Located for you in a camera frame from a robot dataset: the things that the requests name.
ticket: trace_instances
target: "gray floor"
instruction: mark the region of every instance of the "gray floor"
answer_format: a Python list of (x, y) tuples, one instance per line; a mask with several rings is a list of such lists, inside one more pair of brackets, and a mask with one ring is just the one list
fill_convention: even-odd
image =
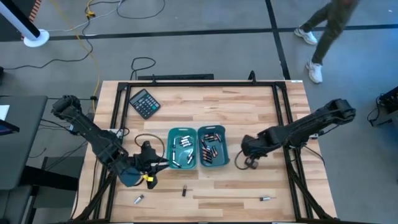
[[(278, 27), (296, 27), (309, 18), (327, 0), (272, 0)], [(73, 25), (85, 22), (86, 1), (59, 1)], [(93, 21), (88, 34), (157, 32), (175, 30), (270, 28), (264, 0), (166, 0), (164, 12), (157, 17), (131, 21), (116, 14)], [(134, 16), (152, 14), (161, 0), (129, 0), (121, 12)], [(93, 6), (97, 15), (115, 5)], [(394, 24), (398, 21), (395, 0), (365, 0), (353, 15), (350, 25)], [(50, 1), (43, 0), (35, 20), (39, 28), (69, 29)], [(52, 35), (73, 35), (53, 32)], [(395, 70), (398, 29), (346, 31), (334, 44), (324, 61), (324, 83), (314, 85), (304, 64), (314, 47), (292, 33), (281, 33), (290, 76), (303, 80), (311, 109), (334, 98), (345, 98), (357, 109), (351, 123), (320, 140), (326, 171), (338, 216), (359, 222), (396, 223), (398, 220), (398, 133), (391, 125), (372, 128), (366, 121), (380, 93), (398, 84)], [(250, 70), (258, 78), (283, 79), (272, 33), (197, 35), (180, 37), (142, 37), (133, 39), (92, 40), (94, 53), (103, 71), (102, 80), (126, 80), (134, 57), (152, 57), (156, 66), (139, 75), (214, 73), (216, 79), (245, 79)], [(38, 49), (28, 49), (20, 42), (0, 43), (3, 67), (24, 64), (42, 65), (51, 58), (73, 59), (85, 52), (75, 40), (51, 41)], [(10, 71), (0, 86), (0, 95), (92, 95), (96, 73), (90, 58), (76, 63), (54, 62), (43, 69), (22, 68)], [(48, 103), (46, 118), (51, 118)], [(79, 137), (61, 131), (40, 130), (32, 155), (48, 150), (43, 156), (61, 156), (82, 142)], [(84, 150), (76, 156), (84, 155)], [(42, 157), (29, 164), (39, 167)], [(36, 223), (62, 221), (68, 208), (40, 209)]]

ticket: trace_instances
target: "white stand base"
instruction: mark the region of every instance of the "white stand base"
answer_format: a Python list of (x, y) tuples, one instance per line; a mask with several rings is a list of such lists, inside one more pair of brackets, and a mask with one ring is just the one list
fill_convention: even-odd
[(24, 44), (28, 47), (40, 47), (44, 45), (50, 38), (50, 34), (43, 29), (39, 29), (40, 35), (36, 40), (29, 40), (28, 38), (24, 37)]

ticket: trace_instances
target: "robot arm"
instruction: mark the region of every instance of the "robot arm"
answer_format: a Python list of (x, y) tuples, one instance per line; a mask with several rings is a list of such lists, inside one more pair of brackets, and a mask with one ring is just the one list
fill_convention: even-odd
[(319, 133), (331, 124), (341, 125), (354, 120), (355, 109), (346, 100), (332, 100), (314, 113), (286, 126), (274, 126), (261, 131), (257, 138), (245, 135), (242, 140), (243, 154), (249, 157), (246, 165), (255, 169), (252, 161), (282, 146), (302, 147), (309, 136)]
[(117, 174), (120, 181), (127, 187), (132, 187), (142, 174), (147, 174), (154, 178), (153, 181), (147, 182), (148, 188), (153, 189), (157, 183), (156, 173), (167, 167), (159, 165), (160, 162), (167, 162), (167, 159), (156, 155), (149, 141), (143, 143), (140, 154), (129, 157), (115, 133), (100, 129), (81, 112), (80, 102), (75, 96), (63, 96), (53, 105), (52, 113), (72, 124), (92, 145), (98, 161), (107, 170)]

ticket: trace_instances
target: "calculator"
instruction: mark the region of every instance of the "calculator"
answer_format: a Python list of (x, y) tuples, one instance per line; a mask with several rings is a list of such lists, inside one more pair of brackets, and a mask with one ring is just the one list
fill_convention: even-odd
[(160, 104), (145, 89), (132, 96), (130, 104), (144, 119), (150, 118), (160, 108)]

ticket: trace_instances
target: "monitor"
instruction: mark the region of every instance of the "monitor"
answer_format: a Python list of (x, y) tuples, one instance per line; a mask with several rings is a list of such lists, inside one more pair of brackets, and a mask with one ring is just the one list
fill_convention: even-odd
[(0, 136), (12, 133), (18, 133), (19, 128), (0, 119)]

